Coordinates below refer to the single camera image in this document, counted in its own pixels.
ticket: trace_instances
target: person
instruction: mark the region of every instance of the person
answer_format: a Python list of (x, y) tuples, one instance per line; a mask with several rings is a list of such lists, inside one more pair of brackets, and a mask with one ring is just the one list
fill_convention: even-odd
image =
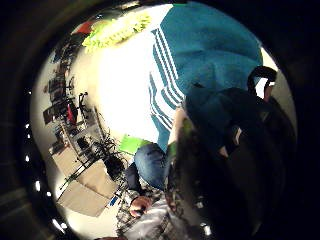
[[(118, 239), (251, 236), (268, 211), (267, 206), (276, 204), (283, 187), (281, 157), (263, 123), (272, 112), (268, 103), (242, 89), (230, 88), (215, 93), (201, 86), (192, 88), (176, 112), (167, 152), (154, 143), (145, 145), (138, 149), (134, 164), (126, 171), (128, 191), (117, 215)], [(234, 126), (241, 129), (240, 136), (238, 131), (228, 136), (229, 129)], [(234, 148), (226, 147), (226, 137), (235, 140)], [(241, 152), (245, 155), (239, 155), (239, 149), (243, 149), (240, 146), (246, 146)], [(237, 169), (239, 164), (246, 164), (248, 169)], [(263, 173), (261, 177), (260, 165), (277, 174)], [(208, 175), (208, 170), (203, 168), (206, 166), (214, 174)], [(250, 181), (254, 184), (244, 184), (248, 179), (242, 175), (246, 174), (253, 178)], [(265, 181), (272, 184), (266, 187)], [(196, 191), (206, 191), (199, 193), (201, 196), (191, 197), (195, 193), (195, 183), (198, 184)], [(192, 200), (199, 197), (201, 201)], [(192, 207), (184, 209), (190, 205), (188, 201), (192, 202)], [(203, 215), (197, 213), (201, 209), (212, 213), (223, 226), (211, 222), (211, 214), (204, 220)]]

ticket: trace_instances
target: white stripe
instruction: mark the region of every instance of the white stripe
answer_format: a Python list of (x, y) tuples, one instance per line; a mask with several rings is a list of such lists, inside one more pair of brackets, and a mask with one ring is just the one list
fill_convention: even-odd
[[(168, 86), (170, 87), (170, 86), (172, 86), (172, 82), (174, 81), (174, 80), (171, 80), (171, 79), (169, 79), (169, 76), (168, 76), (168, 73), (167, 73), (167, 69), (165, 68), (165, 65), (164, 65), (164, 63), (163, 63), (163, 60), (162, 60), (162, 57), (161, 57), (161, 53), (160, 53), (160, 51), (159, 51), (159, 47), (158, 47), (158, 45), (157, 45), (157, 42), (156, 42), (156, 44), (155, 44), (155, 46), (156, 46), (156, 51), (157, 51), (157, 54), (158, 54), (158, 58), (159, 58), (159, 60), (160, 60), (160, 62), (161, 62), (161, 65), (162, 65), (162, 68), (163, 68), (163, 71), (164, 71), (164, 74), (166, 75), (166, 78), (167, 78), (167, 82), (168, 82)], [(166, 95), (167, 95), (167, 97), (170, 99), (170, 100), (173, 100), (173, 102), (174, 102), (174, 104), (176, 105), (176, 104), (179, 104), (180, 102), (179, 102), (179, 96), (177, 95), (177, 94), (175, 94), (175, 92), (172, 90), (172, 89), (170, 89), (170, 88), (166, 88), (167, 90), (166, 90)], [(176, 99), (173, 99), (172, 97), (171, 97), (171, 95), (168, 93), (168, 91), (170, 91), (170, 93), (172, 94), (172, 96), (174, 96)]]
[(171, 62), (172, 68), (173, 68), (174, 75), (175, 75), (176, 79), (178, 79), (179, 78), (178, 72), (177, 72), (177, 69), (176, 69), (176, 65), (174, 64), (174, 61), (172, 59), (172, 55), (171, 55), (170, 48), (168, 46), (167, 39), (166, 39), (161, 27), (159, 27), (159, 30), (160, 30), (160, 34), (162, 35), (164, 45), (165, 45), (165, 47), (167, 49), (167, 53), (168, 53), (168, 56), (169, 56), (169, 59), (170, 59), (170, 62)]
[(160, 92), (156, 93), (155, 102), (165, 115), (171, 119), (173, 118), (175, 110), (166, 103)]
[(158, 113), (158, 111), (157, 111), (157, 109), (156, 109), (156, 107), (153, 105), (153, 90), (152, 90), (152, 86), (150, 85), (149, 86), (149, 89), (151, 90), (150, 92), (151, 92), (151, 103), (150, 103), (150, 106), (151, 106), (151, 113), (153, 113), (155, 116), (156, 116), (156, 118), (160, 121), (160, 123), (168, 130), (168, 131), (170, 131), (171, 130), (171, 128), (172, 128), (172, 123), (167, 123), (167, 122), (164, 122), (159, 116), (161, 116), (159, 113)]
[(171, 80), (174, 81), (173, 73), (171, 71), (171, 67), (170, 67), (170, 64), (168, 62), (168, 58), (167, 58), (166, 52), (165, 52), (165, 50), (163, 48), (163, 44), (162, 44), (162, 41), (161, 41), (160, 36), (159, 36), (159, 31), (156, 32), (156, 39), (158, 39), (160, 50), (161, 50), (162, 56), (164, 58), (164, 61), (166, 63), (167, 69), (169, 70)]
[(179, 104), (179, 102), (177, 102), (175, 99), (173, 99), (171, 97), (171, 95), (167, 91), (167, 88), (164, 88), (163, 81), (162, 81), (162, 78), (161, 78), (161, 74), (159, 72), (159, 68), (158, 68), (157, 63), (156, 63), (156, 61), (154, 59), (151, 62), (151, 75), (152, 75), (152, 78), (154, 80), (154, 84), (156, 86), (156, 89), (159, 90), (159, 91), (161, 89), (164, 89), (167, 98), (170, 100), (170, 103), (175, 105), (175, 106), (177, 104)]
[[(176, 71), (176, 67), (175, 67), (174, 61), (173, 61), (173, 59), (172, 59), (172, 55), (171, 55), (171, 52), (170, 52), (170, 48), (169, 48), (169, 46), (168, 46), (167, 40), (166, 40), (163, 32), (162, 32), (162, 36), (163, 36), (164, 45), (166, 46), (166, 51), (164, 50), (163, 47), (161, 47), (161, 50), (162, 50), (162, 53), (163, 53), (163, 55), (164, 55), (165, 61), (166, 61), (166, 63), (167, 63), (167, 66), (168, 66), (168, 68), (170, 69), (170, 76), (171, 76), (171, 79), (172, 79), (171, 84), (168, 85), (168, 86), (170, 87), (169, 90), (170, 90), (170, 92), (171, 92), (177, 99), (180, 100), (181, 98), (184, 97), (184, 94), (180, 91), (180, 89), (178, 88), (178, 86), (177, 86), (177, 84), (176, 84), (176, 81), (175, 81), (176, 79), (178, 79), (178, 74), (175, 74), (175, 75), (176, 75), (176, 79), (175, 79), (174, 76), (172, 75), (171, 66), (172, 66), (172, 68), (173, 68), (174, 71)], [(162, 40), (161, 40), (159, 34), (157, 34), (157, 33), (156, 33), (156, 39), (158, 39), (159, 43), (161, 43), (161, 46), (162, 46), (162, 45), (163, 45)], [(169, 60), (170, 60), (171, 64), (169, 64), (168, 61), (167, 61), (167, 54), (166, 54), (166, 53), (167, 53), (168, 56), (169, 56)]]
[(169, 82), (170, 82), (170, 81), (169, 81), (169, 76), (168, 76), (167, 71), (165, 71), (166, 68), (165, 68), (164, 63), (163, 63), (163, 60), (162, 60), (162, 58), (161, 58), (161, 54), (160, 54), (160, 51), (159, 51), (159, 48), (158, 48), (158, 45), (157, 45), (157, 41), (155, 42), (155, 48), (156, 48), (156, 52), (157, 52), (158, 58), (159, 58), (159, 60), (160, 60), (160, 63), (161, 63), (161, 65), (162, 65), (164, 74), (165, 74), (165, 76), (166, 76), (167, 82), (169, 83)]

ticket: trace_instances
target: yellow object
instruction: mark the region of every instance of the yellow object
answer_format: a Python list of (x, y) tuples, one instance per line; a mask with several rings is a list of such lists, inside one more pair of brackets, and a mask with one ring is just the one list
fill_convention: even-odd
[(118, 19), (101, 20), (92, 25), (92, 31), (82, 43), (86, 52), (114, 46), (141, 32), (151, 22), (146, 12), (131, 12)]

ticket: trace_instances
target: light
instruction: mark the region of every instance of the light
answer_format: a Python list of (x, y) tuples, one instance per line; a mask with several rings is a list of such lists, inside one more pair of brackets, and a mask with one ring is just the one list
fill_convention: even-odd
[(65, 231), (63, 230), (63, 228), (59, 225), (59, 223), (57, 222), (56, 219), (52, 219), (52, 224), (59, 229), (61, 232), (65, 233)]
[(63, 229), (67, 229), (67, 228), (68, 228), (67, 224), (65, 224), (65, 223), (61, 223), (61, 227), (62, 227)]
[(211, 234), (212, 234), (212, 232), (211, 232), (211, 228), (210, 228), (210, 226), (205, 226), (204, 228), (203, 228), (203, 230), (204, 230), (204, 234), (206, 235), (206, 236), (210, 236)]
[(36, 181), (35, 187), (36, 187), (36, 190), (40, 192), (40, 181)]

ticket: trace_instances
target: man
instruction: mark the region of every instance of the man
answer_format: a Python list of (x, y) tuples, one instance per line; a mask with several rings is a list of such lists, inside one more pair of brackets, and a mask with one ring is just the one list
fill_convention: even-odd
[[(179, 166), (176, 159), (179, 159), (182, 163), (181, 166), (189, 167), (184, 181), (188, 181), (189, 178), (193, 179), (193, 171), (198, 171), (196, 166), (201, 163), (201, 159), (205, 159), (204, 161), (210, 160), (206, 166), (209, 169), (211, 168), (211, 172), (216, 173), (213, 174), (214, 176), (206, 176), (206, 178), (215, 177), (215, 179), (209, 181), (215, 187), (210, 189), (212, 186), (208, 185), (206, 191), (212, 194), (222, 191), (220, 196), (224, 196), (222, 202), (216, 204), (213, 200), (211, 203), (224, 214), (221, 215), (220, 213), (216, 216), (213, 213), (212, 215), (215, 219), (220, 219), (228, 229), (226, 231), (219, 223), (215, 222), (217, 234), (224, 236), (223, 239), (232, 239), (237, 234), (243, 237), (250, 236), (256, 231), (260, 224), (259, 221), (263, 219), (268, 209), (265, 206), (268, 204), (273, 206), (282, 189), (281, 160), (279, 160), (278, 151), (263, 123), (266, 116), (273, 113), (272, 107), (262, 99), (241, 89), (232, 88), (215, 93), (197, 86), (188, 93), (183, 108), (179, 108), (176, 113), (167, 153), (164, 154), (156, 144), (145, 145), (138, 149), (135, 155), (135, 163), (126, 171), (129, 190), (126, 193), (126, 201), (122, 202), (117, 216), (119, 220), (118, 236), (120, 237), (118, 239), (161, 240), (201, 239), (204, 237), (198, 229), (199, 226), (192, 226), (189, 222), (189, 225), (185, 225), (184, 222), (188, 219), (188, 216), (184, 216), (184, 220), (181, 220), (181, 216), (177, 214), (181, 206), (175, 200), (177, 194), (172, 194), (176, 191), (174, 184), (172, 184), (172, 177), (167, 178), (169, 172), (171, 176), (172, 174), (175, 175), (175, 171), (172, 169)], [(229, 130), (234, 126), (241, 129), (240, 136), (238, 131), (228, 135)], [(227, 146), (231, 141), (226, 140), (226, 138), (234, 143), (233, 147)], [(244, 150), (245, 156), (252, 159), (253, 163), (246, 162), (241, 154), (236, 160), (232, 158), (239, 146), (247, 142), (246, 139), (254, 144), (254, 146), (249, 146)], [(267, 163), (263, 161), (260, 163), (260, 158), (257, 156), (260, 156), (261, 153), (266, 155)], [(248, 169), (237, 172), (237, 168), (234, 168), (233, 165), (241, 165), (242, 162), (249, 164)], [(251, 167), (250, 164), (253, 164), (252, 166), (267, 166), (273, 172), (278, 172), (276, 177), (268, 174), (262, 176), (269, 179), (268, 182), (277, 184), (268, 185), (268, 188), (266, 188), (264, 186), (265, 181), (261, 180), (260, 168)], [(206, 169), (201, 171), (204, 175), (207, 174)], [(252, 186), (241, 185), (241, 181), (244, 180), (243, 177), (239, 178), (239, 174), (253, 176), (252, 182), (257, 182), (257, 184)], [(139, 177), (142, 178), (142, 185), (139, 183)], [(197, 181), (190, 180), (183, 188), (192, 188), (194, 182)], [(165, 200), (163, 189), (167, 191), (166, 198), (169, 205)], [(268, 203), (261, 202), (262, 196), (267, 193), (265, 191), (269, 195), (274, 195), (273, 200), (267, 198)], [(194, 206), (198, 206), (197, 208), (201, 210), (203, 208), (201, 207), (202, 203), (199, 204), (195, 203)], [(253, 211), (250, 208), (246, 210), (243, 207), (246, 205), (253, 206), (252, 209), (259, 206), (260, 210)]]

